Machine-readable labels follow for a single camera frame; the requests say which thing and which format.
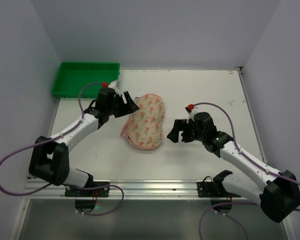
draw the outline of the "gray wall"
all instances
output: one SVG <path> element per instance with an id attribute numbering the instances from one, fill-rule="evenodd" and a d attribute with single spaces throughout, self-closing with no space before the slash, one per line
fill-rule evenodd
<path id="1" fill-rule="evenodd" d="M 56 99 L 50 96 L 60 59 L 29 0 L 0 0 L 0 158 L 47 134 Z M 0 182 L 22 192 L 31 151 L 7 160 Z M 0 192 L 0 240 L 8 239 L 20 198 Z"/>
<path id="2" fill-rule="evenodd" d="M 280 0 L 32 0 L 62 61 L 242 66 Z"/>
<path id="3" fill-rule="evenodd" d="M 268 162 L 300 181 L 300 0 L 281 1 L 243 70 Z"/>

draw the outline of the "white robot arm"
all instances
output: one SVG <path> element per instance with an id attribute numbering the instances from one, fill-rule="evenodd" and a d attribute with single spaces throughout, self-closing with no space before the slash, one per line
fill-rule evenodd
<path id="1" fill-rule="evenodd" d="M 189 118 L 176 119 L 167 138 L 177 143 L 179 132 L 182 132 L 182 142 L 202 142 L 206 150 L 231 163 L 248 177 L 242 179 L 231 171 L 225 170 L 215 176 L 212 182 L 201 182 L 200 190 L 215 196 L 231 193 L 244 197 L 260 205 L 263 212 L 277 223 L 300 205 L 298 185 L 269 174 L 271 172 L 296 180 L 290 171 L 281 172 L 260 161 L 236 144 L 230 135 L 217 131 L 209 113 L 196 112 L 193 110 L 193 105 L 190 107 L 189 105 L 185 108 Z"/>
<path id="2" fill-rule="evenodd" d="M 101 128 L 109 116 L 119 118 L 139 110 L 129 93 L 123 94 L 126 103 L 117 88 L 101 88 L 97 99 L 78 120 L 53 136 L 40 136 L 35 141 L 38 145 L 33 148 L 29 173 L 56 186 L 95 187 L 92 175 L 69 166 L 69 153 L 86 136 Z"/>

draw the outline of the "plastic tray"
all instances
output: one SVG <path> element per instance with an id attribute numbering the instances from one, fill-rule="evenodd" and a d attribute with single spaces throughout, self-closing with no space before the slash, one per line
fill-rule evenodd
<path id="1" fill-rule="evenodd" d="M 81 89 L 93 82 L 111 83 L 118 79 L 120 64 L 117 62 L 62 62 L 54 80 L 52 94 L 60 98 L 77 98 Z M 82 98 L 98 96 L 101 85 L 88 87 Z"/>

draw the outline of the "white tabletop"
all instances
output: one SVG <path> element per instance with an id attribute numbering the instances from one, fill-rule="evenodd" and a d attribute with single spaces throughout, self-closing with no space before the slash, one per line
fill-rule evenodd
<path id="1" fill-rule="evenodd" d="M 147 93 L 162 97 L 165 105 L 163 135 L 171 131 L 175 119 L 188 117 L 185 107 L 211 102 L 224 108 L 232 118 L 239 144 L 261 160 L 256 134 L 237 71 L 227 70 L 121 70 L 120 90 L 132 98 Z M 90 99 L 83 99 L 87 107 Z M 231 135 L 226 116 L 212 106 L 200 106 L 208 112 L 217 129 Z M 58 133 L 80 115 L 77 99 L 62 98 L 52 128 Z M 164 139 L 156 150 L 134 149 L 121 138 L 128 116 L 114 118 L 87 136 L 70 153 L 70 166 L 88 172 L 100 180 L 200 180 L 223 170 L 242 174 L 228 162 L 205 150 L 200 142 L 172 143 Z"/>

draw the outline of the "purple cable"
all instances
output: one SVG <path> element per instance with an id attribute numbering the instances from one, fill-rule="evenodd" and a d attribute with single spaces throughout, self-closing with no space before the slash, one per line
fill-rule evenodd
<path id="1" fill-rule="evenodd" d="M 238 146 L 238 143 L 237 143 L 237 139 L 236 139 L 236 134 L 235 134 L 234 124 L 233 124 L 233 122 L 232 122 L 232 120 L 231 120 L 229 114 L 228 114 L 222 107 L 220 107 L 220 106 L 218 106 L 218 105 L 216 105 L 216 104 L 214 104 L 214 103 L 210 103 L 210 102 L 199 102 L 199 103 L 194 104 L 194 106 L 198 106 L 198 105 L 210 105 L 210 106 L 216 107 L 216 108 L 220 109 L 220 110 L 226 115 L 226 117 L 227 117 L 228 120 L 229 120 L 230 126 L 231 126 L 231 132 L 232 132 L 232 137 L 233 137 L 233 143 L 234 143 L 236 149 L 239 149 L 239 146 Z M 253 160 L 252 160 L 248 155 L 246 155 L 243 151 L 241 152 L 241 154 L 242 154 L 242 156 L 244 156 L 250 163 L 252 163 L 253 165 L 255 165 L 255 166 L 256 166 L 257 168 L 259 168 L 260 170 L 262 170 L 262 171 L 264 171 L 264 172 L 267 171 L 264 167 L 260 166 L 258 163 L 256 163 L 255 161 L 253 161 Z M 269 173 L 270 175 L 272 175 L 272 176 L 275 176 L 275 177 L 277 177 L 277 178 L 284 179 L 284 180 L 286 180 L 286 181 L 289 181 L 289 182 L 291 182 L 291 183 L 294 183 L 294 184 L 297 184 L 297 185 L 300 186 L 300 182 L 299 182 L 299 181 L 293 180 L 293 179 L 288 178 L 288 177 L 285 177 L 285 176 L 281 176 L 280 174 L 277 174 L 277 173 L 274 173 L 274 172 L 271 172 L 271 171 L 269 171 L 268 173 Z"/>
<path id="2" fill-rule="evenodd" d="M 97 187 L 78 187 L 78 186 L 72 186 L 73 188 L 76 188 L 78 190 L 97 190 L 97 189 L 103 189 L 103 188 L 110 188 L 110 187 L 113 187 L 113 188 L 117 188 L 121 191 L 122 193 L 122 198 L 120 200 L 120 202 L 114 207 L 112 208 L 111 210 L 109 211 L 106 211 L 106 212 L 102 212 L 102 213 L 90 213 L 90 212 L 84 212 L 84 211 L 81 211 L 81 213 L 83 213 L 84 215 L 88 215 L 88 216 L 94 216 L 94 217 L 97 217 L 97 216 L 103 216 L 103 215 L 106 215 L 106 214 L 110 214 L 112 212 L 114 212 L 115 210 L 117 210 L 121 204 L 123 203 L 124 201 L 124 197 L 125 197 L 125 194 L 124 194 L 124 191 L 122 190 L 121 187 L 117 186 L 117 185 L 104 185 L 104 186 L 97 186 Z"/>
<path id="3" fill-rule="evenodd" d="M 204 213 L 201 215 L 200 217 L 200 221 L 199 221 L 199 236 L 200 239 L 203 240 L 203 236 L 202 236 L 202 231 L 201 231 L 201 225 L 202 225 L 202 221 L 204 219 L 204 216 L 207 214 L 207 212 L 209 212 L 209 210 L 215 208 L 215 207 L 219 207 L 219 206 L 225 206 L 225 205 L 255 205 L 253 202 L 222 202 L 222 203 L 218 203 L 215 205 L 212 205 L 210 207 L 208 207 Z M 232 219 L 233 221 L 235 221 L 237 224 L 240 225 L 240 227 L 242 228 L 242 230 L 244 231 L 244 235 L 245 235 L 245 239 L 248 240 L 249 236 L 248 236 L 248 232 L 246 230 L 246 228 L 242 225 L 241 222 L 239 222 L 235 217 L 225 214 L 226 217 Z"/>
<path id="4" fill-rule="evenodd" d="M 79 97 L 78 97 L 78 102 L 79 102 L 79 107 L 80 107 L 80 111 L 81 111 L 81 118 L 83 119 L 84 118 L 84 109 L 82 107 L 82 104 L 81 104 L 81 97 L 82 97 L 82 94 L 83 92 L 86 90 L 86 88 L 90 87 L 91 85 L 102 85 L 101 82 L 93 82 L 93 83 L 90 83 L 88 85 L 86 85 L 84 88 L 82 88 L 82 90 L 80 91 L 79 93 Z M 69 133 L 71 133 L 73 130 L 75 130 L 77 127 L 79 127 L 79 125 L 81 124 L 82 122 L 81 121 L 78 121 L 76 125 L 74 125 L 71 129 L 69 129 L 68 131 L 64 132 L 63 135 L 68 135 Z M 31 144 L 29 146 L 25 146 L 25 147 L 22 147 L 20 149 L 17 149 L 11 153 L 9 153 L 8 155 L 4 156 L 1 160 L 0 160 L 0 166 L 4 163 L 5 160 L 7 160 L 8 158 L 12 157 L 13 155 L 17 154 L 17 153 L 20 153 L 24 150 L 27 150 L 27 149 L 31 149 L 31 148 L 34 148 L 34 147 L 38 147 L 38 146 L 41 146 L 41 145 L 44 145 L 44 144 L 47 144 L 47 143 L 50 143 L 50 142 L 53 142 L 53 141 L 56 141 L 58 139 L 60 139 L 62 136 L 57 136 L 55 138 L 51 138 L 49 140 L 46 140 L 46 141 L 42 141 L 42 142 L 39 142 L 39 143 L 35 143 L 35 144 Z M 8 191 L 6 189 L 4 189 L 1 185 L 0 185 L 0 191 L 3 192 L 4 194 L 7 194 L 7 195 L 10 195 L 10 196 L 15 196 L 15 197 L 23 197 L 23 196 L 28 196 L 28 195 L 31 195 L 31 194 L 34 194 L 34 193 L 37 193 L 45 188 L 47 188 L 48 186 L 50 186 L 51 184 L 46 184 L 36 190 L 33 190 L 33 191 L 30 191 L 30 192 L 23 192 L 23 193 L 16 193 L 16 192 L 11 192 L 11 191 Z"/>

